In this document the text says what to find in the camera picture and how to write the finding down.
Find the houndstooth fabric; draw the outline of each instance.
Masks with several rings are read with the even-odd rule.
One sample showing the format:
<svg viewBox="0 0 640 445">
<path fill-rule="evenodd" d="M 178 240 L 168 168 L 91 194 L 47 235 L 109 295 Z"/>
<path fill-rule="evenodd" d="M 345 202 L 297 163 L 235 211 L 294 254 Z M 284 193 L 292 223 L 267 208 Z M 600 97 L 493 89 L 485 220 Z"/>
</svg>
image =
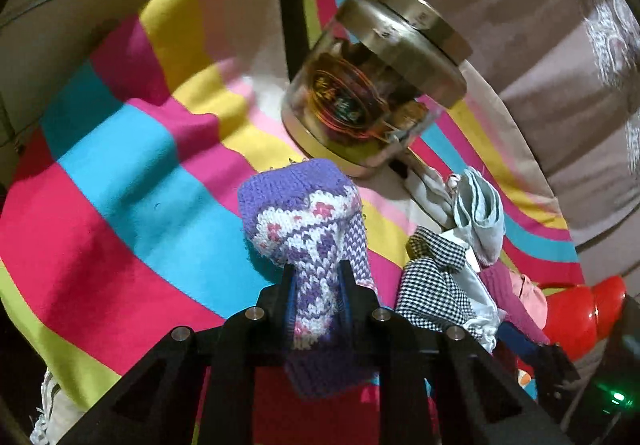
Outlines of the houndstooth fabric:
<svg viewBox="0 0 640 445">
<path fill-rule="evenodd" d="M 464 327 L 476 313 L 451 274 L 465 266 L 465 249 L 424 227 L 409 238 L 409 247 L 413 260 L 404 266 L 396 312 L 411 324 L 433 331 Z M 480 339 L 475 328 L 467 330 Z"/>
<path fill-rule="evenodd" d="M 463 247 L 424 227 L 416 228 L 414 235 L 409 237 L 409 249 L 412 259 L 431 257 L 436 266 L 452 273 L 463 269 L 466 264 Z"/>
</svg>

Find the striped blanket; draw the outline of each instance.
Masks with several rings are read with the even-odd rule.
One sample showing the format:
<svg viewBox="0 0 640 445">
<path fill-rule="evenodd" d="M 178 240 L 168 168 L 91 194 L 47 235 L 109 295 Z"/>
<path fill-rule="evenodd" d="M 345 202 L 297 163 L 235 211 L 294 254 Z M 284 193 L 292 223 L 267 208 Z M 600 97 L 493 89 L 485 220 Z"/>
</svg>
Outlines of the striped blanket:
<svg viewBox="0 0 640 445">
<path fill-rule="evenodd" d="M 52 102 L 0 219 L 0 295 L 82 408 L 169 329 L 252 305 L 279 270 L 242 237 L 236 190 L 303 155 L 280 101 L 342 0 L 151 0 Z M 466 165 L 500 190 L 502 258 L 533 279 L 581 282 L 558 204 L 502 102 L 466 65 L 469 96 L 418 140 L 442 174 Z M 360 183 L 369 258 L 393 306 L 424 214 L 390 171 Z M 378 388 L 300 402 L 257 373 L 262 444 L 376 443 Z"/>
</svg>

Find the pink cloth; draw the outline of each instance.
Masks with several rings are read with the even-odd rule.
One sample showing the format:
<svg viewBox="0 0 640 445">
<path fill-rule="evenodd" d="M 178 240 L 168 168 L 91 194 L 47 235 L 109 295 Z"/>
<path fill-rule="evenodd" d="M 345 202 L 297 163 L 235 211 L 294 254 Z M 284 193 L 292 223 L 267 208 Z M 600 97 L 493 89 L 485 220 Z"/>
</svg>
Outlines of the pink cloth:
<svg viewBox="0 0 640 445">
<path fill-rule="evenodd" d="M 546 297 L 542 290 L 526 275 L 510 270 L 513 293 L 520 299 L 533 322 L 542 330 L 546 325 Z"/>
<path fill-rule="evenodd" d="M 489 268 L 482 270 L 479 276 L 482 283 L 489 290 L 489 295 L 494 298 L 498 308 L 507 312 L 505 321 L 511 322 L 532 341 L 539 344 L 549 343 L 548 336 L 537 326 L 524 304 L 514 294 L 511 283 L 511 270 L 504 263 L 498 261 Z"/>
</svg>

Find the knitted sock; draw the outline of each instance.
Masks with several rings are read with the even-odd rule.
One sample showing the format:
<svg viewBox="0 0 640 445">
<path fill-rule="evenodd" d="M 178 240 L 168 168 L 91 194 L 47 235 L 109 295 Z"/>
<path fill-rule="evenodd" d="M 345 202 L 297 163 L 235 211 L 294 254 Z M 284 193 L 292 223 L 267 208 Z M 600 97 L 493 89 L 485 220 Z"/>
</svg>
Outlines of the knitted sock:
<svg viewBox="0 0 640 445">
<path fill-rule="evenodd" d="M 298 392 L 326 396 L 366 378 L 344 356 L 338 316 L 340 260 L 351 262 L 357 284 L 377 293 L 353 182 L 334 163 L 313 159 L 252 176 L 238 189 L 238 203 L 258 253 L 296 270 L 294 351 L 286 369 Z"/>
</svg>

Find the folded cloth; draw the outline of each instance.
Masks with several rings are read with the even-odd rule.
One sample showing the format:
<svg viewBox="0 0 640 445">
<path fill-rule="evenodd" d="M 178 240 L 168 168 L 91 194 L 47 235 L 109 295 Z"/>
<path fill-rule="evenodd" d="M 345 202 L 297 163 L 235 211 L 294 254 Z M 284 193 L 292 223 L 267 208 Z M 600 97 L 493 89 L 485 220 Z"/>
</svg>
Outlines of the folded cloth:
<svg viewBox="0 0 640 445">
<path fill-rule="evenodd" d="M 542 290 L 531 282 L 531 279 L 524 274 L 519 274 L 510 270 L 511 286 L 513 292 L 520 299 L 533 322 L 540 329 L 546 325 L 546 297 Z"/>
<path fill-rule="evenodd" d="M 453 218 L 462 238 L 483 266 L 500 257 L 504 238 L 504 210 L 500 194 L 474 168 L 467 168 L 456 187 Z"/>
<path fill-rule="evenodd" d="M 513 292 L 511 270 L 500 261 L 479 274 L 498 308 L 507 312 L 504 320 L 511 322 L 535 343 L 548 344 L 549 338 L 530 317 L 524 305 Z"/>
<path fill-rule="evenodd" d="M 328 396 L 367 379 L 370 372 L 344 352 L 338 315 L 340 260 L 351 262 L 358 285 L 377 294 L 356 186 L 334 163 L 313 159 L 252 176 L 238 189 L 238 206 L 258 253 L 295 268 L 293 350 L 285 369 L 300 395 Z"/>
<path fill-rule="evenodd" d="M 402 182 L 404 188 L 431 219 L 444 229 L 452 229 L 455 226 L 453 199 L 440 173 L 418 160 L 411 151 L 400 159 L 408 167 Z"/>
<path fill-rule="evenodd" d="M 420 328 L 443 332 L 451 325 L 462 326 L 476 340 L 476 313 L 454 275 L 465 267 L 465 250 L 418 227 L 409 238 L 412 260 L 404 266 L 396 313 Z"/>
</svg>

